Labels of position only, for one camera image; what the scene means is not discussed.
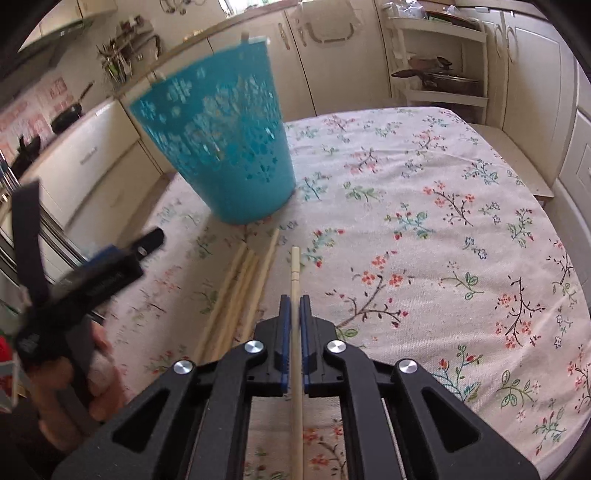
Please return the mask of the person's left hand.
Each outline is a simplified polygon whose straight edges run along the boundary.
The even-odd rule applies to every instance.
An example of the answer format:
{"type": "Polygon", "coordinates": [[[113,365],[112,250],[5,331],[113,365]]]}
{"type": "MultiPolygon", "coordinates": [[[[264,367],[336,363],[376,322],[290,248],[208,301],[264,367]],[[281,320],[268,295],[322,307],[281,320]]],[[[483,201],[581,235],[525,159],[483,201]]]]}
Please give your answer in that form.
{"type": "Polygon", "coordinates": [[[85,379],[76,376],[77,371],[66,357],[27,371],[40,431],[52,446],[64,453],[75,450],[88,437],[81,428],[83,421],[106,422],[126,404],[125,389],[114,365],[106,330],[95,321],[91,326],[96,357],[85,379]]]}

